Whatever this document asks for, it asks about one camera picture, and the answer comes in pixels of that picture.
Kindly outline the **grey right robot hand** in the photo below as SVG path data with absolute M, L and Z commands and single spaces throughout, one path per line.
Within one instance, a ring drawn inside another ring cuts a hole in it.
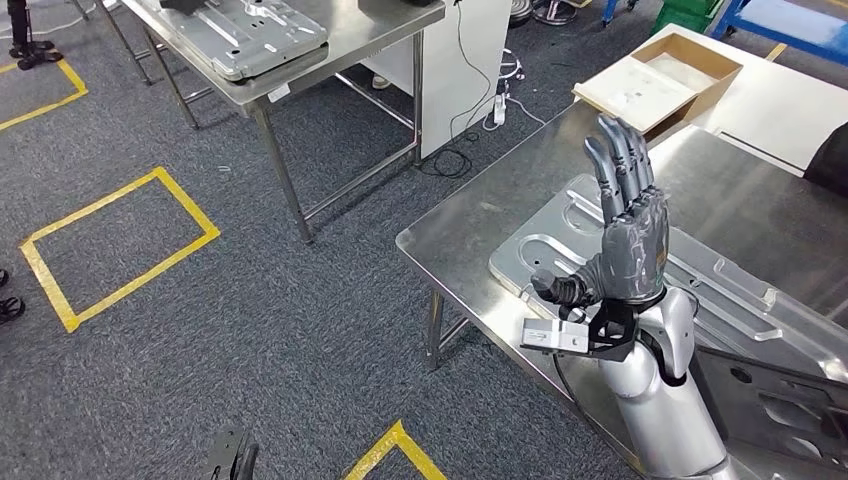
M 626 122 L 601 113 L 597 123 L 609 145 L 584 140 L 597 174 L 604 230 L 601 251 L 568 276 L 536 270 L 530 282 L 544 301 L 564 308 L 605 299 L 638 303 L 662 293 L 669 220 L 664 192 L 655 185 L 647 143 Z

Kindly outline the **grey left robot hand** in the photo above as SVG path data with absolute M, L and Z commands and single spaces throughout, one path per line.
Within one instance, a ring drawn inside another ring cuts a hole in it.
M 259 444 L 249 429 L 225 427 L 215 435 L 199 479 L 252 480 Z

